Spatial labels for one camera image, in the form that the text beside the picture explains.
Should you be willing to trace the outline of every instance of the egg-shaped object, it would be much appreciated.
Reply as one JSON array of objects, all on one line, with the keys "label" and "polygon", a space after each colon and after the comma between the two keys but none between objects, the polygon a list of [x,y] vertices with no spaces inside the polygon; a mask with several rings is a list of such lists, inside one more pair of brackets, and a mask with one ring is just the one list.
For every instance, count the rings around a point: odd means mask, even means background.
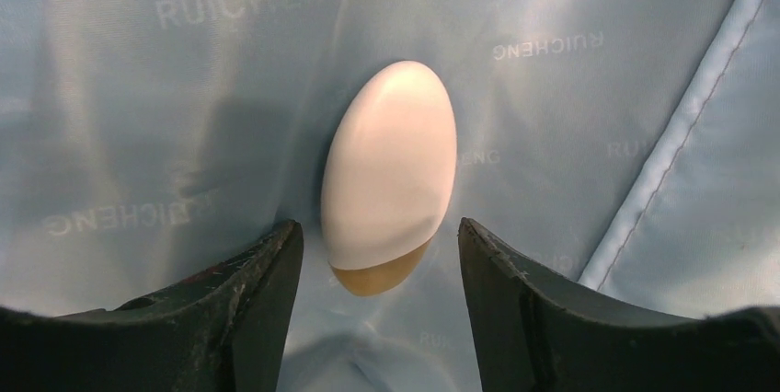
[{"label": "egg-shaped object", "polygon": [[322,232],[330,266],[356,295],[385,292],[417,267],[453,192],[455,117],[441,79],[393,63],[358,93],[327,156]]}]

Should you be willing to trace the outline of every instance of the brown tip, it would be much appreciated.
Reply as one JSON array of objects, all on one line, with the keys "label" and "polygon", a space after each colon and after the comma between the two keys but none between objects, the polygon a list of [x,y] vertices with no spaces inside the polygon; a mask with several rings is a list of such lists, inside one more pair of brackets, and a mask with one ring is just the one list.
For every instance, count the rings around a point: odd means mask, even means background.
[{"label": "brown tip", "polygon": [[347,291],[360,297],[381,294],[403,282],[422,260],[430,240],[397,259],[364,270],[340,270],[330,267]]}]

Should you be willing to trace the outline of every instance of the gray fabric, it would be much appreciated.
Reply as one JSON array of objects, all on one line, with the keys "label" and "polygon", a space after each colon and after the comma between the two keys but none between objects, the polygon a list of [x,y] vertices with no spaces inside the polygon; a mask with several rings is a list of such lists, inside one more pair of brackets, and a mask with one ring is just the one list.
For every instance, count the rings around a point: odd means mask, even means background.
[{"label": "gray fabric", "polygon": [[688,317],[780,304],[780,0],[737,0],[581,282]]},{"label": "gray fabric", "polygon": [[[280,390],[479,390],[460,217],[579,277],[732,2],[0,0],[0,303],[115,307],[291,217]],[[356,298],[319,180],[351,98],[400,59],[451,92],[455,194],[412,276]]]}]

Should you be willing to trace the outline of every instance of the stitching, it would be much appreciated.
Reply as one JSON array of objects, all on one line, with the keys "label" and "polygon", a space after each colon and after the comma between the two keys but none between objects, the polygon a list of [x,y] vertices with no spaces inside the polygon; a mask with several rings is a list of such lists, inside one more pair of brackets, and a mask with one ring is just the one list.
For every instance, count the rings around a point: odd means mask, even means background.
[{"label": "stitching", "polygon": [[710,90],[709,94],[707,95],[707,97],[705,98],[704,102],[702,103],[702,107],[701,107],[701,109],[699,109],[699,112],[696,114],[696,118],[694,119],[694,123],[692,123],[691,126],[688,128],[688,133],[685,134],[685,137],[682,139],[682,142],[680,143],[680,146],[678,146],[677,150],[675,150],[674,156],[671,157],[671,161],[669,161],[669,165],[663,171],[663,174],[660,177],[658,186],[650,194],[650,197],[648,198],[648,202],[645,203],[644,208],[642,208],[642,211],[639,213],[639,216],[637,217],[637,220],[634,222],[634,226],[632,226],[631,230],[628,231],[628,234],[625,236],[625,240],[620,245],[620,248],[617,249],[617,252],[614,254],[614,259],[612,260],[612,263],[607,268],[607,271],[604,273],[604,278],[599,283],[599,287],[596,288],[597,292],[600,291],[603,288],[604,284],[607,281],[607,278],[609,277],[610,272],[612,272],[612,269],[614,268],[614,264],[617,263],[618,259],[620,258],[621,253],[625,249],[625,246],[628,244],[628,240],[631,238],[631,236],[637,230],[637,226],[639,225],[639,222],[645,216],[645,213],[648,211],[648,207],[650,206],[650,204],[653,202],[653,199],[655,199],[656,195],[658,194],[661,185],[663,185],[664,180],[666,180],[666,177],[669,174],[669,170],[674,165],[674,162],[677,160],[677,157],[680,155],[680,152],[685,147],[685,144],[688,142],[688,138],[691,137],[691,132],[694,130],[694,127],[696,126],[696,124],[701,119],[702,113],[704,112],[706,105],[709,103],[709,101],[715,95],[715,91],[717,90],[717,87],[720,85],[720,81],[726,75],[726,70],[728,70],[728,67],[731,65],[731,61],[734,60],[734,55],[737,53],[737,50],[739,50],[741,48],[742,43],[745,41],[745,37],[748,34],[748,31],[751,29],[753,23],[755,23],[756,18],[758,17],[758,14],[759,14],[759,12],[761,12],[761,9],[762,9],[762,7],[763,7],[763,5],[765,3],[766,3],[766,0],[761,0],[759,2],[758,7],[756,7],[755,13],[753,13],[753,16],[748,21],[748,24],[745,26],[745,30],[742,31],[742,36],[740,36],[740,40],[737,42],[737,45],[734,47],[734,49],[728,55],[728,59],[726,60],[726,65],[723,66],[723,70],[720,72],[720,75],[717,76],[717,78],[715,80],[715,84],[712,85],[712,89]]}]

